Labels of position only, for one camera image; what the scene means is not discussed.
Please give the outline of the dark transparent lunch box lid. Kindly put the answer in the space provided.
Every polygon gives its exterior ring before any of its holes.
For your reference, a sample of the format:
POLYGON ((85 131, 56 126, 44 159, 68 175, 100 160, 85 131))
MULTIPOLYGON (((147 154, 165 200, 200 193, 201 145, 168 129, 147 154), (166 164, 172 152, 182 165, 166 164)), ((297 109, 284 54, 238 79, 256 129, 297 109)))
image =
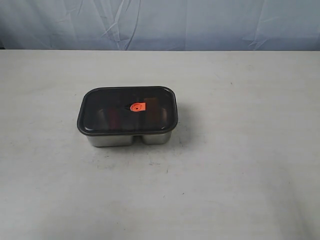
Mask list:
POLYGON ((85 136, 128 136, 164 134, 178 124, 175 93, 165 86, 98 87, 87 92, 77 118, 77 128, 85 136), (146 122, 146 98, 157 98, 160 123, 156 127, 146 122), (118 111, 118 129, 110 130, 108 108, 118 111))

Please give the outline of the red sausage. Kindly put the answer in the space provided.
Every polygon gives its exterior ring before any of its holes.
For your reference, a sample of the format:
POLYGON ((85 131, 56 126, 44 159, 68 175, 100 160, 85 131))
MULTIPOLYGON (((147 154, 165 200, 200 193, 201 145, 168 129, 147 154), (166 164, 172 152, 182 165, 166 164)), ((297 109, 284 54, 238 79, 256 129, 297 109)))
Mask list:
POLYGON ((119 115, 118 110, 115 107, 109 107, 107 109, 108 125, 110 130, 116 130, 119 127, 119 115))

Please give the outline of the stainless steel lunch box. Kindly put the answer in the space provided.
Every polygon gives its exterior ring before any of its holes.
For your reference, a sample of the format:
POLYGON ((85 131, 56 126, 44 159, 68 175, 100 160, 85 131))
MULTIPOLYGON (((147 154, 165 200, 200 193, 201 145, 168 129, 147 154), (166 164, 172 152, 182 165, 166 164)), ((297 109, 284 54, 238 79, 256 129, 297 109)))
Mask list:
POLYGON ((169 141, 171 135, 172 131, 161 134, 87 136, 87 139, 92 146, 99 148, 130 146, 138 140, 145 145, 162 145, 169 141))

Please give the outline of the blue-grey backdrop cloth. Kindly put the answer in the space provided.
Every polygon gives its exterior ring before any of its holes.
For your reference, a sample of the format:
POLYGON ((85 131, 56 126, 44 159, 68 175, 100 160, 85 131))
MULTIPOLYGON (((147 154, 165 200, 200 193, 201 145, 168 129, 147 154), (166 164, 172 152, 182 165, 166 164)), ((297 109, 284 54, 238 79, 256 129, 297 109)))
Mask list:
POLYGON ((25 50, 317 51, 317 0, 3 0, 0 45, 25 50))

